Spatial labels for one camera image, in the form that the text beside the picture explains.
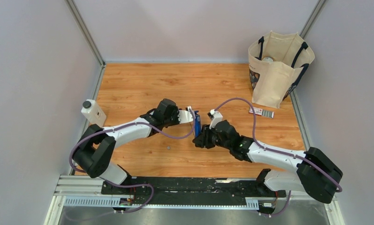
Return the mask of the dark blue stapler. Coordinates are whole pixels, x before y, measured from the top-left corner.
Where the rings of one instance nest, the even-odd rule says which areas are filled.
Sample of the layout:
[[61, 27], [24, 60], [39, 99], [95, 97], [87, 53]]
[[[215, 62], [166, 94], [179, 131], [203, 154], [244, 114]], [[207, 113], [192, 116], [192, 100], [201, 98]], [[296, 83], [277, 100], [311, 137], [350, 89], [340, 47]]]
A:
[[194, 111], [194, 115], [194, 136], [198, 137], [201, 133], [201, 117], [199, 115], [199, 111]]

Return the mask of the red white staple box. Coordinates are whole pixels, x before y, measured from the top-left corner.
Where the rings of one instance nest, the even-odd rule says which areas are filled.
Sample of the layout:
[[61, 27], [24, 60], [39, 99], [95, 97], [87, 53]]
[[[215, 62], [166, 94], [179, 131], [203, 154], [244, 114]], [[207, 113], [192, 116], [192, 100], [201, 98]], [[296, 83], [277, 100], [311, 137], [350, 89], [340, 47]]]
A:
[[266, 118], [274, 118], [274, 112], [269, 110], [264, 110], [261, 108], [253, 107], [249, 109], [250, 114], [255, 114], [258, 116], [266, 117]]

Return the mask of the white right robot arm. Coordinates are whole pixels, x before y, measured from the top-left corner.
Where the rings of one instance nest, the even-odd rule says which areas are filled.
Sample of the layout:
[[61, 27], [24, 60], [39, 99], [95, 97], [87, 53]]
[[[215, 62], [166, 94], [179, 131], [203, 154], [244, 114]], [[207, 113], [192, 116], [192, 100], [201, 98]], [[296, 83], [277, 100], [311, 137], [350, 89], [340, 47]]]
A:
[[261, 196], [280, 190], [299, 191], [319, 202], [330, 203], [335, 193], [343, 190], [343, 172], [318, 148], [301, 151], [271, 146], [240, 135], [226, 120], [214, 127], [203, 125], [193, 143], [198, 148], [222, 147], [237, 160], [279, 168], [263, 169], [258, 175], [255, 189]]

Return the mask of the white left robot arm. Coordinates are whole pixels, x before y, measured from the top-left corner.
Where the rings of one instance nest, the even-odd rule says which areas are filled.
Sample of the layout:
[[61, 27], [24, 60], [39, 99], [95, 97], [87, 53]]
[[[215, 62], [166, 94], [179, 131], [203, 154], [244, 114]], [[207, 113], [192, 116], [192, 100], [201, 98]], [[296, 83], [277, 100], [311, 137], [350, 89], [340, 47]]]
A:
[[114, 150], [131, 141], [153, 136], [163, 128], [180, 124], [180, 115], [176, 103], [164, 98], [156, 108], [133, 121], [113, 127], [93, 124], [73, 147], [69, 160], [91, 178], [107, 180], [119, 194], [127, 194], [132, 182], [127, 179], [128, 172], [111, 162]]

